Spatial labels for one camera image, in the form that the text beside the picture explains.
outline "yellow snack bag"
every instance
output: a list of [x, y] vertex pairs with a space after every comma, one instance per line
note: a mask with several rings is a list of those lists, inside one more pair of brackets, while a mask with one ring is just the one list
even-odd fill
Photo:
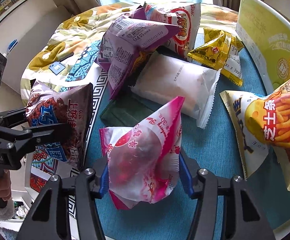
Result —
[[242, 86], [238, 52], [242, 44], [231, 33], [204, 28], [205, 44], [190, 51], [187, 56], [221, 73], [236, 85]]
[[220, 96], [235, 127], [245, 179], [272, 145], [290, 191], [290, 80], [265, 97], [243, 91], [223, 91]]

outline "blue tablecloth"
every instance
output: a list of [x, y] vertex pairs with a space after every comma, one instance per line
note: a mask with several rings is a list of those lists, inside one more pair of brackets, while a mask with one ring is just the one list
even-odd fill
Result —
[[[219, 96], [223, 90], [243, 90], [265, 95], [258, 70], [246, 49], [240, 52], [244, 83], [238, 87], [224, 76], [217, 85], [213, 110], [205, 130], [196, 127], [196, 121], [182, 114], [182, 146], [189, 157], [198, 161], [217, 176], [230, 178], [243, 176], [237, 140], [228, 112]], [[109, 101], [105, 91], [101, 111]], [[153, 111], [160, 105], [142, 99]], [[98, 129], [104, 127], [96, 119], [88, 147], [86, 166], [90, 167], [101, 156]], [[290, 192], [286, 190], [281, 168], [273, 151], [262, 166], [248, 179], [253, 194], [264, 209], [272, 228], [290, 218]], [[196, 200], [184, 193], [179, 181], [170, 196], [156, 204], [139, 203], [128, 211], [116, 210], [109, 194], [97, 200], [97, 208], [104, 233], [114, 239], [186, 239], [193, 218]], [[223, 213], [223, 198], [218, 198], [217, 221], [214, 239], [220, 238]]]

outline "strawberry candy package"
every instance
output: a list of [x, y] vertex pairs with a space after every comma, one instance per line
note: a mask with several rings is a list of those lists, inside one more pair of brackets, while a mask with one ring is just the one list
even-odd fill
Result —
[[71, 136], [64, 143], [40, 145], [36, 151], [81, 170], [85, 159], [87, 128], [92, 118], [92, 96], [91, 83], [56, 93], [44, 83], [36, 81], [26, 106], [29, 125], [67, 122], [73, 128]]
[[169, 39], [165, 46], [191, 62], [192, 59], [187, 57], [187, 53], [195, 46], [200, 25], [200, 3], [145, 3], [144, 9], [147, 20], [174, 24], [179, 27], [177, 34]]
[[179, 27], [144, 20], [144, 9], [118, 17], [103, 35], [96, 63], [108, 71], [111, 99], [147, 53], [178, 33]]
[[100, 129], [117, 209], [139, 201], [156, 203], [173, 191], [179, 178], [183, 103], [184, 97], [176, 97], [134, 127]]

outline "strawberry illustration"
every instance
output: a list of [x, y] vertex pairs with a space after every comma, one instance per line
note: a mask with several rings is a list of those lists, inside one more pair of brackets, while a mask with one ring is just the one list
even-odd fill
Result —
[[118, 141], [116, 142], [115, 146], [123, 146], [124, 144], [128, 143], [128, 141], [130, 140], [131, 136], [132, 136], [132, 130], [130, 130], [128, 133], [126, 133], [125, 135], [120, 137], [118, 139]]

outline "camera lens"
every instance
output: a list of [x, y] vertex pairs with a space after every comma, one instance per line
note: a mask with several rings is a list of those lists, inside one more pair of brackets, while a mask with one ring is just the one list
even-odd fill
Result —
[[2, 78], [2, 75], [3, 75], [3, 70], [1, 69], [1, 71], [0, 71], [0, 80]]

